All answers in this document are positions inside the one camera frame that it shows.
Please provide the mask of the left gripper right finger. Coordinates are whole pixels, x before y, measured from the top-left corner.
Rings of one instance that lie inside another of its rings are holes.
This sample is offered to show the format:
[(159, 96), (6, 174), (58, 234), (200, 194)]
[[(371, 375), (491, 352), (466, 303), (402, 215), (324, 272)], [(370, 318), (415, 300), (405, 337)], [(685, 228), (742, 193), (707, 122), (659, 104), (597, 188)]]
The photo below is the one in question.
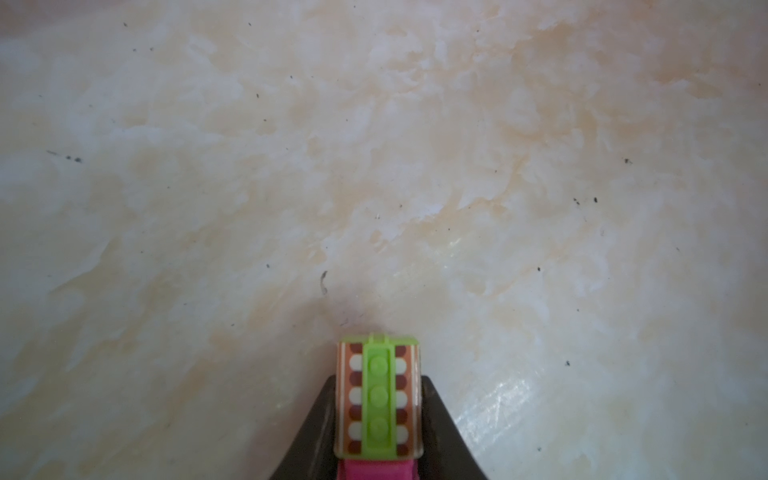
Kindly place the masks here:
[(423, 375), (422, 441), (418, 473), (426, 480), (487, 480), (431, 379)]

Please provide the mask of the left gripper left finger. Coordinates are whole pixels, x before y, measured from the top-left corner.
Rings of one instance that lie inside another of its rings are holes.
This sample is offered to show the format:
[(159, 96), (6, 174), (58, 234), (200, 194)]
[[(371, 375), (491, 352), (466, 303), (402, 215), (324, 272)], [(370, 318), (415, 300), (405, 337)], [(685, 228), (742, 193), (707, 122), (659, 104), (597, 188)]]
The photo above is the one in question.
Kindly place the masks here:
[(338, 459), (334, 453), (336, 376), (323, 384), (309, 413), (271, 480), (334, 480)]

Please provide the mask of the pink green toy car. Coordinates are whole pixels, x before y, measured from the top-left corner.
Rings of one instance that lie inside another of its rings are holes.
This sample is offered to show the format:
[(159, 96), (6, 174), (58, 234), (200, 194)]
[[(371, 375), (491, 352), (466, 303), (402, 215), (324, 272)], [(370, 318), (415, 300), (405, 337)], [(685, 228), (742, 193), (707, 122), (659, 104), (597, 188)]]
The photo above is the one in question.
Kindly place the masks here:
[(339, 479), (419, 477), (422, 389), (419, 342), (384, 334), (337, 344), (334, 454)]

